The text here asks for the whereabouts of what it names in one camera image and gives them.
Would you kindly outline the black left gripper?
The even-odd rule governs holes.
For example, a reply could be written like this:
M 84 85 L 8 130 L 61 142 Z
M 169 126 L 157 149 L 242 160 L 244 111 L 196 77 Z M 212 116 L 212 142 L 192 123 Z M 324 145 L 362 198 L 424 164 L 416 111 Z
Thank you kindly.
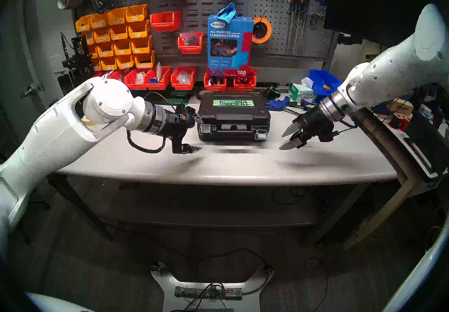
M 164 109 L 164 117 L 162 136 L 171 140 L 173 153 L 193 154 L 202 149 L 182 142 L 187 131 L 195 126 L 195 122 L 204 124 L 193 107 L 181 104 L 176 107 L 175 112 Z

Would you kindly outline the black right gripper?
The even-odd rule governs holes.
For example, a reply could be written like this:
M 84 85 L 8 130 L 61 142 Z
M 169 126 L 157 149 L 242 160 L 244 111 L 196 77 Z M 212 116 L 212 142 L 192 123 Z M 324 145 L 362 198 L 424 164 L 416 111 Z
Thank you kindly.
M 323 113 L 320 106 L 314 107 L 293 120 L 282 134 L 282 137 L 290 138 L 279 147 L 279 150 L 301 148 L 315 136 L 322 143 L 329 143 L 334 139 L 334 123 Z

